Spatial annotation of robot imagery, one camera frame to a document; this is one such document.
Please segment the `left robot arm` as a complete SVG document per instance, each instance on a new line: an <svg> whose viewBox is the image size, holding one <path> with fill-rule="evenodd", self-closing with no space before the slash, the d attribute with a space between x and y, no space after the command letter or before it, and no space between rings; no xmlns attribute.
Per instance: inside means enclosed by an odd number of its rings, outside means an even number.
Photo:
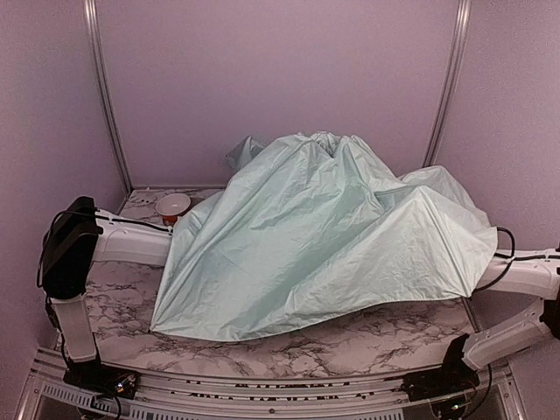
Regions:
<svg viewBox="0 0 560 420"><path fill-rule="evenodd" d="M106 397L132 399L138 372L102 362L87 308L87 280L94 263L165 265L172 227L132 220L101 210L80 196L52 219L42 242L36 284L59 331L64 381Z"/></svg>

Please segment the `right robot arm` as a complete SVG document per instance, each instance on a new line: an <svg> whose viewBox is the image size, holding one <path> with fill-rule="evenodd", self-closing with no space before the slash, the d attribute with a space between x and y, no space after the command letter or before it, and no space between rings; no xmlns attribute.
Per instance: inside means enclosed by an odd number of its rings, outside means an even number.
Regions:
<svg viewBox="0 0 560 420"><path fill-rule="evenodd" d="M447 347L440 367L406 374L401 390L412 402L475 389L479 371L544 340L559 338L559 247L519 250L506 228L509 247L494 254L473 295L488 294L512 309L499 309L487 329L464 334Z"/></svg>

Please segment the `mint green folding umbrella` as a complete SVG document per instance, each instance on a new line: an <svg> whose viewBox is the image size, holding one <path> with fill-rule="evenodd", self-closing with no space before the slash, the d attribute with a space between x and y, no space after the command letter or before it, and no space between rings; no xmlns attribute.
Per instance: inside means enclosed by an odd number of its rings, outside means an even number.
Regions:
<svg viewBox="0 0 560 420"><path fill-rule="evenodd" d="M497 245L444 167L398 177L358 136L280 137L175 224L150 328L238 342L468 297Z"/></svg>

